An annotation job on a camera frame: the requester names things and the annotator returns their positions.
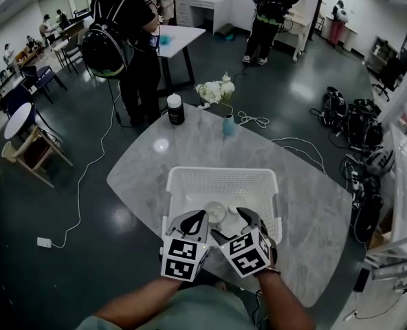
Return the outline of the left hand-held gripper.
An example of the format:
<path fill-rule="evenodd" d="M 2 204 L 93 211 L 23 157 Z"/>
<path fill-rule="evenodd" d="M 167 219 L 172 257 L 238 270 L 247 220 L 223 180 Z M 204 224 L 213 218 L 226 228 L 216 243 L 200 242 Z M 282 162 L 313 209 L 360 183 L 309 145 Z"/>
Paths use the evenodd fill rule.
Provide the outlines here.
<path fill-rule="evenodd" d="M 205 210 L 193 210 L 173 219 L 167 234 L 180 233 L 185 239 L 164 237 L 161 276 L 184 282 L 193 282 L 209 253 L 209 216 Z"/>

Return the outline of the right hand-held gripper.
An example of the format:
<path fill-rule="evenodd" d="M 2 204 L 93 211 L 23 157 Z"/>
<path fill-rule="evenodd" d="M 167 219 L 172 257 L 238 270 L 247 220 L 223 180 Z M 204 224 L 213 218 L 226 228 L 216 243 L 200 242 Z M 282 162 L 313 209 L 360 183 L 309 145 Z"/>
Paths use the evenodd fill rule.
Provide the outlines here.
<path fill-rule="evenodd" d="M 210 234 L 235 272 L 245 278 L 271 265 L 271 244 L 262 235 L 262 220 L 255 211 L 238 207 L 237 212 L 247 223 L 241 236 L 227 237 L 217 229 L 211 229 Z"/>

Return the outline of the grey cup with handle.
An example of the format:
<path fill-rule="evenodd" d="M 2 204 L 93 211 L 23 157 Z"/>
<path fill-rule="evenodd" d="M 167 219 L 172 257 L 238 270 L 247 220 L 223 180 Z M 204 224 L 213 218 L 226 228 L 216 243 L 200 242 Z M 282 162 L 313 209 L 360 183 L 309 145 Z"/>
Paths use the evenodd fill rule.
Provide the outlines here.
<path fill-rule="evenodd" d="M 204 208 L 208 214 L 208 222 L 212 225 L 218 225 L 223 222 L 227 215 L 226 208 L 216 201 L 208 202 Z"/>

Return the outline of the white plastic basket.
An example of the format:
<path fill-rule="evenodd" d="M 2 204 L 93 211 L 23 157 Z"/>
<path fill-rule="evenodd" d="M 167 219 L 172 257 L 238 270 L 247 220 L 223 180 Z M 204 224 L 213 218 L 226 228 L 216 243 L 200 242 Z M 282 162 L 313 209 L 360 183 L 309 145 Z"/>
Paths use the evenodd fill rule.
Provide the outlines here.
<path fill-rule="evenodd" d="M 168 174 L 166 192 L 168 210 L 162 216 L 162 236 L 175 217 L 217 202 L 226 209 L 226 216 L 218 224 L 226 236 L 237 234 L 246 226 L 229 209 L 233 203 L 240 203 L 260 216 L 276 243 L 282 240 L 282 218 L 277 213 L 278 184 L 270 169 L 176 166 Z"/>

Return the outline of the person's right forearm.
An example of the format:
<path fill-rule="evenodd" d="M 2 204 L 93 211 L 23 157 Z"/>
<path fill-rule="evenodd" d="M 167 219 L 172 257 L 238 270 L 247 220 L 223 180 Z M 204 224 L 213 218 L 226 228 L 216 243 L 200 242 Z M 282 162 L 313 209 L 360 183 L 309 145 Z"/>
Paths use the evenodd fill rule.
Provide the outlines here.
<path fill-rule="evenodd" d="M 258 279 L 272 330 L 316 330 L 300 301 L 274 269 L 264 269 Z"/>

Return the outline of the person's left forearm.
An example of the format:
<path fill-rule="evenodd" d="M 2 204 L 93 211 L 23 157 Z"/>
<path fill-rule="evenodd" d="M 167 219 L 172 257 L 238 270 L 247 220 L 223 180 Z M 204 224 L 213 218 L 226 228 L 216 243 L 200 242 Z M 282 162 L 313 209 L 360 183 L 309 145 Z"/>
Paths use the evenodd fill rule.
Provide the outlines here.
<path fill-rule="evenodd" d="M 136 330 L 165 308 L 182 283 L 182 280 L 160 277 L 135 291 L 113 299 L 94 316 L 122 330 Z"/>

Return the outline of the person's right hand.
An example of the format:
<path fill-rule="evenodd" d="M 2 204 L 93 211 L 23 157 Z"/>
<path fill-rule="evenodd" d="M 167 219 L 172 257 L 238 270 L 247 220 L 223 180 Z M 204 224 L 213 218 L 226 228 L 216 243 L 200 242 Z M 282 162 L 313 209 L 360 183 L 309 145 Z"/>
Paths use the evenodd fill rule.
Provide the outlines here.
<path fill-rule="evenodd" d="M 276 249 L 276 243 L 271 237 L 269 237 L 267 235 L 265 235 L 265 241 L 269 245 L 269 262 L 270 262 L 269 266 L 266 267 L 266 269 L 269 270 L 269 271 L 275 272 L 278 275 L 281 275 L 280 270 L 276 266 L 276 262 L 278 260 L 278 253 L 277 253 L 277 249 Z"/>

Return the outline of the blue vase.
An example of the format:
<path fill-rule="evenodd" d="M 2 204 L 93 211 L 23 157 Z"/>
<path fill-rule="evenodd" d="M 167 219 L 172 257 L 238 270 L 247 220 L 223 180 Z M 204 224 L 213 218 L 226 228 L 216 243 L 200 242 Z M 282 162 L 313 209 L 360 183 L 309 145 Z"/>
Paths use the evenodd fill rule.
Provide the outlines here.
<path fill-rule="evenodd" d="M 232 114 L 227 115 L 223 119 L 223 124 L 222 124 L 222 133 L 224 137 L 229 137 L 234 133 L 235 130 L 235 121 L 234 121 L 234 116 Z"/>

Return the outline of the black canister white lid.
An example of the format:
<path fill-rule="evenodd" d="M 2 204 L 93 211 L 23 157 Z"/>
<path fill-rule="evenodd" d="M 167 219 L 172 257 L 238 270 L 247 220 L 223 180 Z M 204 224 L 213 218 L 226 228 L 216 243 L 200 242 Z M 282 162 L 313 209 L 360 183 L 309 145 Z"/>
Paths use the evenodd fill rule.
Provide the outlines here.
<path fill-rule="evenodd" d="M 168 117 L 171 124 L 181 125 L 184 123 L 184 106 L 182 103 L 182 98 L 173 93 L 167 97 L 167 108 L 168 108 Z"/>

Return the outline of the white flower bouquet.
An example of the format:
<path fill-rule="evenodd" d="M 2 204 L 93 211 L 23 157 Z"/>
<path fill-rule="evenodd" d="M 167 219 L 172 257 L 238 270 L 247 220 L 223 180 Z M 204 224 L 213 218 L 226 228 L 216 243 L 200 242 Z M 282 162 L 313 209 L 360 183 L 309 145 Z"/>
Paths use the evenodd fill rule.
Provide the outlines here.
<path fill-rule="evenodd" d="M 198 84 L 195 87 L 196 92 L 199 94 L 200 98 L 205 100 L 207 103 L 222 103 L 231 97 L 235 91 L 234 83 L 231 77 L 226 72 L 221 80 L 208 81 Z"/>

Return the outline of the white dome backpack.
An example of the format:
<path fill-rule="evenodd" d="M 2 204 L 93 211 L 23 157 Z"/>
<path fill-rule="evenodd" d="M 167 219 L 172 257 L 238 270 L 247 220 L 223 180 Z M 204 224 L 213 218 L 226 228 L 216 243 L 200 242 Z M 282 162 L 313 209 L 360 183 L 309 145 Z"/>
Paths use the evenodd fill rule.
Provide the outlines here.
<path fill-rule="evenodd" d="M 392 149 L 384 147 L 373 151 L 366 159 L 364 165 L 366 171 L 374 176 L 383 177 L 395 163 L 395 154 Z"/>

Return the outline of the pile of black backpacks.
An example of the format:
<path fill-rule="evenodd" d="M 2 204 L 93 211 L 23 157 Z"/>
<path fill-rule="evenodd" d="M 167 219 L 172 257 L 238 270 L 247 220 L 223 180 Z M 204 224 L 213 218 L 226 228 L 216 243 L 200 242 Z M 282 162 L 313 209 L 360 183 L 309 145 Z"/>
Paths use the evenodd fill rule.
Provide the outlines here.
<path fill-rule="evenodd" d="M 340 173 L 352 195 L 351 234 L 358 243 L 368 245 L 380 218 L 383 206 L 381 179 L 366 171 L 365 161 L 383 147 L 384 132 L 377 121 L 380 110 L 371 100 L 356 99 L 347 103 L 334 87 L 327 87 L 321 109 L 310 109 L 320 123 L 329 128 L 330 143 L 346 150 L 340 162 Z M 352 191 L 351 171 L 359 174 L 360 186 Z"/>

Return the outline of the white metal shelf rack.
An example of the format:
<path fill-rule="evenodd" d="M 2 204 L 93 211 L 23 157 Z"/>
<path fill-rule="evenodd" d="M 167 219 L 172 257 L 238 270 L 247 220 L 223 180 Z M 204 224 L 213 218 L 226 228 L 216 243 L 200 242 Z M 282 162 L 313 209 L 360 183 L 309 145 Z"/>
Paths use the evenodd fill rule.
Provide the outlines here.
<path fill-rule="evenodd" d="M 382 116 L 387 126 L 394 164 L 385 177 L 393 180 L 391 229 L 382 244 L 372 247 L 366 262 L 374 268 L 373 280 L 394 280 L 397 291 L 407 289 L 407 81 L 399 87 L 398 101 Z"/>

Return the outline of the wooden chair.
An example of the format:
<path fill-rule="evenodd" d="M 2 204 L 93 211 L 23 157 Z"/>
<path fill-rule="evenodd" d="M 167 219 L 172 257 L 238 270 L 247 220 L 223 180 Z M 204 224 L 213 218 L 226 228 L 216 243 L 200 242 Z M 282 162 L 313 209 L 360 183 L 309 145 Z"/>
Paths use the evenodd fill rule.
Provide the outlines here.
<path fill-rule="evenodd" d="M 38 126 L 35 126 L 20 148 L 14 151 L 13 159 L 22 165 L 29 173 L 33 174 L 33 176 L 40 179 L 49 187 L 55 188 L 53 183 L 47 178 L 47 175 L 42 176 L 40 174 L 40 172 L 46 173 L 43 164 L 52 154 L 57 154 L 67 164 L 73 166 L 72 162 L 63 154 L 57 145 L 50 140 L 48 135 Z"/>

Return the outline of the white rectangular table black legs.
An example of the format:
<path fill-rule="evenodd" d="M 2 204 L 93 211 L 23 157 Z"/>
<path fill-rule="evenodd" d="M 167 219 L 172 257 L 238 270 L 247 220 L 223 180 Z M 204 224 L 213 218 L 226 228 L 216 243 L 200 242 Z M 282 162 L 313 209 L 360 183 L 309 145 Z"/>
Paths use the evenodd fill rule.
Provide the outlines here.
<path fill-rule="evenodd" d="M 161 25 L 160 36 L 170 37 L 170 42 L 167 45 L 159 44 L 158 56 L 161 60 L 162 73 L 165 80 L 165 88 L 157 91 L 158 97 L 168 97 L 176 91 L 180 91 L 187 87 L 195 86 L 195 75 L 193 66 L 190 60 L 188 46 L 205 33 L 204 29 L 195 27 L 182 27 L 174 25 Z M 179 84 L 173 84 L 169 67 L 169 60 L 182 52 L 188 72 L 189 80 Z"/>

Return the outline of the beige paper bucket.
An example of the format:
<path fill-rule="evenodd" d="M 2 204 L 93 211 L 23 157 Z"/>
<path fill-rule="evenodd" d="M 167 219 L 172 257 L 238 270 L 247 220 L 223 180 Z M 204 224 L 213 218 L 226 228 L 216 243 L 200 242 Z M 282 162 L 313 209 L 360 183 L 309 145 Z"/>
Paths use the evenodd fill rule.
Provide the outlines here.
<path fill-rule="evenodd" d="M 1 151 L 3 159 L 8 160 L 11 163 L 17 162 L 17 150 L 13 147 L 11 141 L 7 141 Z"/>

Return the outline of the black dome backpack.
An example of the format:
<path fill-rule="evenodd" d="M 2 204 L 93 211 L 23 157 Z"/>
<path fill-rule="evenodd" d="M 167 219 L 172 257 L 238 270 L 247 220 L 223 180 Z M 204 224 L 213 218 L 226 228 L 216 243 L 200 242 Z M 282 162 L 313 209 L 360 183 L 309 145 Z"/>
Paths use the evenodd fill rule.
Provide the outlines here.
<path fill-rule="evenodd" d="M 83 36 L 81 52 L 94 76 L 119 79 L 127 73 L 134 56 L 133 46 L 105 23 L 94 22 Z"/>

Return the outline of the dark teal floor bag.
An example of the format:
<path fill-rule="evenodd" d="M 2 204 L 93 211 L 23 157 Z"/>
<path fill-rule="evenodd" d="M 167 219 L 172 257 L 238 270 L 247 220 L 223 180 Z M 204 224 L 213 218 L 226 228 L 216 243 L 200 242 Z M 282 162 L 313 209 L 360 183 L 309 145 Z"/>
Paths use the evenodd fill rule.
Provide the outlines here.
<path fill-rule="evenodd" d="M 231 23 L 227 23 L 220 27 L 215 33 L 214 36 L 220 40 L 224 41 L 233 41 L 236 37 L 237 28 Z"/>

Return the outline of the round white table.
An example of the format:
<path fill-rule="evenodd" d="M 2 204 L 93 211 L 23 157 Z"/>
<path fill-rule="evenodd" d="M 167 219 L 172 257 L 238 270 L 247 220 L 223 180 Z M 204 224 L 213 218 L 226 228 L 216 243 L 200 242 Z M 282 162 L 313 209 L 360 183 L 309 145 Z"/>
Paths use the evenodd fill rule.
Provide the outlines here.
<path fill-rule="evenodd" d="M 32 110 L 32 104 L 30 102 L 22 104 L 8 120 L 5 127 L 4 138 L 9 140 L 13 138 L 27 122 Z"/>

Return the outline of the navy chair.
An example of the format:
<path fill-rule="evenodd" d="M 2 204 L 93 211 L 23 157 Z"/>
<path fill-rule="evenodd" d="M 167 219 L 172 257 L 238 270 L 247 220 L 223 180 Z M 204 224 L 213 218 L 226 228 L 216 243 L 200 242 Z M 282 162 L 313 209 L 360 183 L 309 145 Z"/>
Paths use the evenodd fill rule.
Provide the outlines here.
<path fill-rule="evenodd" d="M 43 94 L 51 104 L 54 104 L 50 95 L 48 94 L 48 84 L 53 80 L 63 88 L 67 90 L 66 86 L 52 70 L 50 66 L 44 66 L 40 69 L 37 69 L 35 65 L 33 66 L 24 66 L 20 68 L 21 75 L 24 77 L 24 81 L 21 84 L 28 90 L 31 90 L 32 87 L 35 87 L 37 91 Z"/>

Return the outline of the black office chair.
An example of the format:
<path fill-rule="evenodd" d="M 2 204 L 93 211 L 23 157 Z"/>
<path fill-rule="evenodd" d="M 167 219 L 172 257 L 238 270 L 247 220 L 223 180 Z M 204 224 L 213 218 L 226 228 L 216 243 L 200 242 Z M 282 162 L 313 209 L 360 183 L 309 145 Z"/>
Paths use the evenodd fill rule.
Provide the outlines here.
<path fill-rule="evenodd" d="M 372 84 L 372 87 L 379 89 L 379 96 L 384 94 L 386 96 L 386 101 L 390 101 L 388 95 L 389 91 L 394 91 L 397 88 L 397 80 L 402 74 L 402 62 L 396 56 L 390 58 L 387 65 L 381 70 L 379 74 L 380 83 Z"/>

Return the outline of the grey chair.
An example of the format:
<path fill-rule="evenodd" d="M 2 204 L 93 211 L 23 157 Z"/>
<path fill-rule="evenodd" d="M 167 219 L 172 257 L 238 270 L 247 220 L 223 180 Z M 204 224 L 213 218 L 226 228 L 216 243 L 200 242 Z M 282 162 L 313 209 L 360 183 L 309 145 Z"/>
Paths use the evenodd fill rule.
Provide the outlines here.
<path fill-rule="evenodd" d="M 59 63 L 62 67 L 68 67 L 69 72 L 74 70 L 74 72 L 78 74 L 78 70 L 73 63 L 72 58 L 81 52 L 81 45 L 86 31 L 86 28 L 82 29 L 53 48 Z"/>

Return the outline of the black green-striped backpack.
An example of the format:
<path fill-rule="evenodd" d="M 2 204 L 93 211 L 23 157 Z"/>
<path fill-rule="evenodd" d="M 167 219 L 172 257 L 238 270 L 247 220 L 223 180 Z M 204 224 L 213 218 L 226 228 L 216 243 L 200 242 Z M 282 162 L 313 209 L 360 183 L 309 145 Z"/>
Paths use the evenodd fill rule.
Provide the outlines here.
<path fill-rule="evenodd" d="M 281 0 L 263 0 L 256 11 L 256 19 L 271 25 L 278 25 L 285 20 L 287 9 Z"/>

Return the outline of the grey cabinet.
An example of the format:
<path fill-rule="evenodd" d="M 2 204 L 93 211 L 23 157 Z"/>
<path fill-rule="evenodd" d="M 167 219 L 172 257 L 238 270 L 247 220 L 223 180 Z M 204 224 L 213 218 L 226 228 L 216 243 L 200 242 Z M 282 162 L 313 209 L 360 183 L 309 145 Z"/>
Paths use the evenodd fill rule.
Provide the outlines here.
<path fill-rule="evenodd" d="M 392 58 L 396 58 L 397 55 L 397 51 L 387 40 L 377 36 L 369 53 L 366 55 L 364 63 L 369 71 L 372 71 L 378 76 L 383 68 L 387 66 L 388 61 Z"/>

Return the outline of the white dresser desk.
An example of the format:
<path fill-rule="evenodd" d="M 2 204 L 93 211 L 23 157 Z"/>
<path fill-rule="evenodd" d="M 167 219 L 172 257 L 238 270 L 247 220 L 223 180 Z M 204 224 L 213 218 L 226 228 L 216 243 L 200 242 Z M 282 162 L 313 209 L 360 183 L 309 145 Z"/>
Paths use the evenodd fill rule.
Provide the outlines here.
<path fill-rule="evenodd" d="M 198 28 L 212 21 L 212 34 L 216 34 L 227 22 L 228 15 L 224 0 L 175 0 L 178 26 Z"/>

